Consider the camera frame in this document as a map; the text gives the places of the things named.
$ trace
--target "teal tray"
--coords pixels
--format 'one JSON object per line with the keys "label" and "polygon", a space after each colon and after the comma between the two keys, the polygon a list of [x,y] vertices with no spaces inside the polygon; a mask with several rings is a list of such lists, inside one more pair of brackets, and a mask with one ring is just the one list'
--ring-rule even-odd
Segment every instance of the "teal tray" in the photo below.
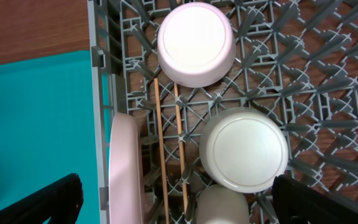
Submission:
{"label": "teal tray", "polygon": [[0,209],[77,173],[99,223],[96,166],[89,51],[0,65]]}

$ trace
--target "pink container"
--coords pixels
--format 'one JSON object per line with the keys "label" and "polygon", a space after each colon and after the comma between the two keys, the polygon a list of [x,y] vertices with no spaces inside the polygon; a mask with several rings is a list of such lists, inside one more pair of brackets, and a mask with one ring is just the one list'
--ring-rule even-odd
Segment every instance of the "pink container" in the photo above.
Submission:
{"label": "pink container", "polygon": [[235,57],[229,20],[210,4],[192,2],[177,7],[158,31],[158,62],[179,85],[213,84],[230,70]]}
{"label": "pink container", "polygon": [[116,113],[112,121],[109,158],[111,224],[144,222],[142,178],[142,157],[135,119]]}

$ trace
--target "wooden stick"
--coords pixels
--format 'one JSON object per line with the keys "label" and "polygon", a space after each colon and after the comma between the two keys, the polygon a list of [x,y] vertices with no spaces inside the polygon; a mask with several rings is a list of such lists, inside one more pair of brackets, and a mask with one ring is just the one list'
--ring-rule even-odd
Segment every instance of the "wooden stick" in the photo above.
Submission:
{"label": "wooden stick", "polygon": [[164,139],[162,133],[160,87],[158,83],[158,78],[154,78],[154,91],[155,91],[155,104],[157,107],[158,138],[160,143],[161,176],[162,176],[162,190],[163,190],[164,207],[165,207],[165,223],[169,224],[167,170],[165,168],[165,149],[164,149]]}
{"label": "wooden stick", "polygon": [[[173,89],[175,91],[175,97],[178,97],[179,91],[178,91],[178,85],[176,83],[173,84]],[[176,105],[176,111],[177,111],[178,134],[181,134],[182,133],[181,114],[180,114],[180,107],[178,105]],[[183,148],[183,141],[179,142],[179,155],[180,155],[180,172],[183,173],[183,171],[185,170],[185,150]],[[187,203],[188,203],[186,183],[183,183],[181,187],[183,189],[183,205],[185,207],[185,214],[186,214]]]}

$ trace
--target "white cup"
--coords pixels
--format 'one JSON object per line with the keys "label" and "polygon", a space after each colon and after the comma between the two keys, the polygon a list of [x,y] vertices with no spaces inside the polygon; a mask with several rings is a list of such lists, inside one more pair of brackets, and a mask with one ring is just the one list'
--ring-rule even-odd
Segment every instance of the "white cup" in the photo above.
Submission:
{"label": "white cup", "polygon": [[249,224],[246,198],[218,184],[208,187],[197,199],[197,224]]}
{"label": "white cup", "polygon": [[203,87],[230,70],[235,43],[229,20],[218,8],[186,3],[168,14],[158,30],[158,62],[177,84]]}
{"label": "white cup", "polygon": [[285,172],[288,146],[280,128],[252,108],[231,108],[208,122],[201,135],[200,158],[207,173],[237,192],[255,193]]}

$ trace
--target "gray dish rack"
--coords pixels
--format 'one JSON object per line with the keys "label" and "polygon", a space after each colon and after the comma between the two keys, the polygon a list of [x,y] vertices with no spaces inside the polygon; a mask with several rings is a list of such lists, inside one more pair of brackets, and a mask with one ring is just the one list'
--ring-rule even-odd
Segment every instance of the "gray dish rack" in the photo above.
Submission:
{"label": "gray dish rack", "polygon": [[[163,211],[159,190],[153,78],[158,76],[172,223],[190,223],[181,183],[197,196],[213,184],[202,168],[198,143],[216,113],[255,108],[282,129],[290,151],[286,175],[358,211],[358,1],[205,0],[222,10],[236,38],[235,62],[218,83],[180,87],[157,62],[157,32],[176,0],[89,0],[94,122],[101,223],[108,223],[108,146],[114,113],[133,115],[142,138],[147,214]],[[175,105],[183,134],[176,131]],[[179,170],[178,142],[186,170]],[[278,223],[270,190],[246,195],[251,223]]]}

